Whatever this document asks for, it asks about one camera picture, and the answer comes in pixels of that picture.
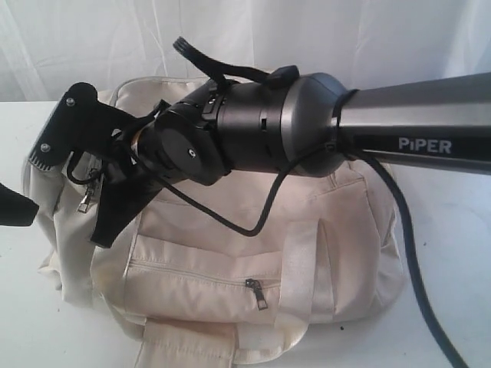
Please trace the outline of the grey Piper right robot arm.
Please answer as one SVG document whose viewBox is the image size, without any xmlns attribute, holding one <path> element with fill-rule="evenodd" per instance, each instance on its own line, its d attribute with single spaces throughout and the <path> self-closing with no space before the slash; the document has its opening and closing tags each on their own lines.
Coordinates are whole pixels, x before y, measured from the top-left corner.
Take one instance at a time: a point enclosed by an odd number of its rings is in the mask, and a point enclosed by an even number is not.
<svg viewBox="0 0 491 368">
<path fill-rule="evenodd" d="M 92 240 L 109 248 L 163 188 L 233 170 L 322 177 L 345 160 L 490 171 L 490 75 L 348 90 L 329 74 L 206 82 L 136 118 L 120 110 Z"/>
</svg>

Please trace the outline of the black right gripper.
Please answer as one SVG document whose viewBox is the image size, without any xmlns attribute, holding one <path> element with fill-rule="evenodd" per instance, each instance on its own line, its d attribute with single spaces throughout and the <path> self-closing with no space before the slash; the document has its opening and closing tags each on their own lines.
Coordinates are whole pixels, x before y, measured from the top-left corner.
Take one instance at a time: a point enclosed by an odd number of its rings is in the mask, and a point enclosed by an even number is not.
<svg viewBox="0 0 491 368">
<path fill-rule="evenodd" d="M 91 241 L 100 248 L 111 248 L 117 236 L 162 189 L 148 172 L 169 177 L 169 160 L 155 130 L 125 133 L 114 144 L 113 158 L 107 165 L 91 235 Z"/>
</svg>

